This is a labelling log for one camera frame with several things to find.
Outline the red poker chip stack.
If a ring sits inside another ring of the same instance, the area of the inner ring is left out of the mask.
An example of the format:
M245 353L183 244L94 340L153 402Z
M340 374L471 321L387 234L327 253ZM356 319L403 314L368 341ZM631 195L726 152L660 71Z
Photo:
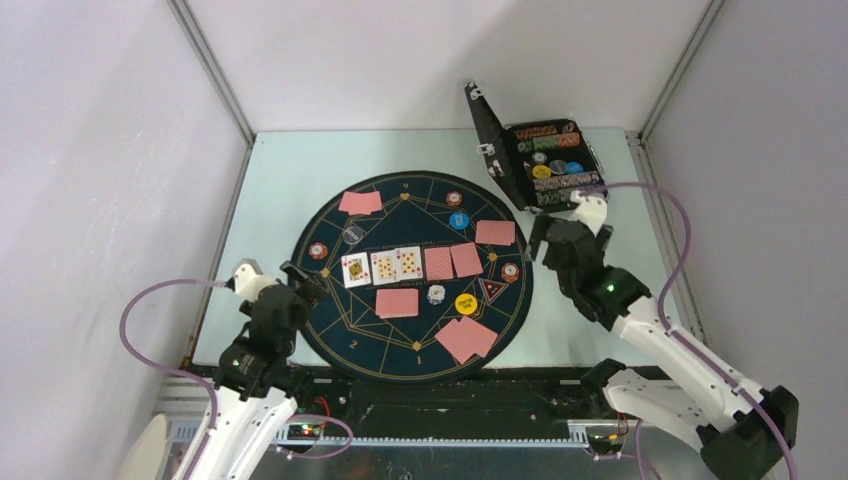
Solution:
M459 191L450 191L445 198L446 204L457 207L463 202L463 195Z

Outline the clear dealer button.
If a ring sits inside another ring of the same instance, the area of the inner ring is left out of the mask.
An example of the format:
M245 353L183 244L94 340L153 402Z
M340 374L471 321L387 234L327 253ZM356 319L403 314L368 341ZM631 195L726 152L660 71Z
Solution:
M350 246L357 245L365 237L366 232L357 225L350 225L343 229L342 240Z

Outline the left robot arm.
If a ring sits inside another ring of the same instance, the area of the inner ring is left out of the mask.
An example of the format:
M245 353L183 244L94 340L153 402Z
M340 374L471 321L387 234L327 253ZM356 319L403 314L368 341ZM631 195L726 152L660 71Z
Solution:
M314 271L286 261L286 281L242 260L225 281L247 320L219 356L209 404L177 479L247 479L286 420L316 403L310 373L289 359L296 337L328 291Z

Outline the triangular all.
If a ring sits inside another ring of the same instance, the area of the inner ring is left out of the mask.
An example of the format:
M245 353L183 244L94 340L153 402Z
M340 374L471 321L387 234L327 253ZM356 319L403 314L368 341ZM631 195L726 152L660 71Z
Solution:
M481 289L483 301L487 305L491 305L496 301L510 286L508 282L496 281L487 278L478 278L478 284Z

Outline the pink card mid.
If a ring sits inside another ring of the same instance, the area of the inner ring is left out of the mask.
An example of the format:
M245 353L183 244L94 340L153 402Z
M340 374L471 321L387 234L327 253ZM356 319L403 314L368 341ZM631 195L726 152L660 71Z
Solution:
M425 274L429 282L451 280L454 277L450 248L432 247L423 251Z

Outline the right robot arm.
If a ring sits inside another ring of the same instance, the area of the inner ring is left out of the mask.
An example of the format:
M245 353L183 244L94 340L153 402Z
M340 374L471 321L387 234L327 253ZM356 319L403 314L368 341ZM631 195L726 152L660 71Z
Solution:
M596 418L616 411L662 429L696 450L718 479L761 479L779 461L795 478L798 399L782 386L764 389L673 324L646 285L606 264L611 234L608 225L540 215L529 239L531 259L548 245L542 263L577 311L650 354L668 378L650 380L606 359L581 380L585 411Z

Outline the pink playing card deck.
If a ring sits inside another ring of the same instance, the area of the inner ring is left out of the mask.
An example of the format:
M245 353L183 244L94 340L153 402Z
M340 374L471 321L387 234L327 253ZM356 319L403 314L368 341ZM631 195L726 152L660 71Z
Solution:
M378 289L375 313L381 319L416 317L419 314L419 291L415 288Z

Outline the pink dealt card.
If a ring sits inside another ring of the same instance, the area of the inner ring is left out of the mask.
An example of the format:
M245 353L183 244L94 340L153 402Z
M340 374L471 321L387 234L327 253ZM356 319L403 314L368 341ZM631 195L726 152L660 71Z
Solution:
M498 339L498 333L468 317L463 317L460 324L473 340L474 353L485 358Z
M348 215L368 215L373 211L372 206L369 193L345 191L339 202L338 210Z
M516 225L508 220L480 220L476 223L475 242L510 246L516 242Z

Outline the yellow big blind button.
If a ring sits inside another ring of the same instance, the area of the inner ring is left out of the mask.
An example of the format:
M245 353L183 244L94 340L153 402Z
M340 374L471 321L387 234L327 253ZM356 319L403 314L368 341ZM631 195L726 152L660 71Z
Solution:
M462 293L456 297L454 307L460 315L470 317L478 310L478 300L473 294Z

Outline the blue small blind button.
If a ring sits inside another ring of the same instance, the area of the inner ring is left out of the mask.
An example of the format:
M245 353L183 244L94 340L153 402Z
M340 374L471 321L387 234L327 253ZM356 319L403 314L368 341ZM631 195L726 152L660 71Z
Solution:
M451 228L457 231L463 231L469 226L470 218L466 213L457 211L449 216L448 223Z

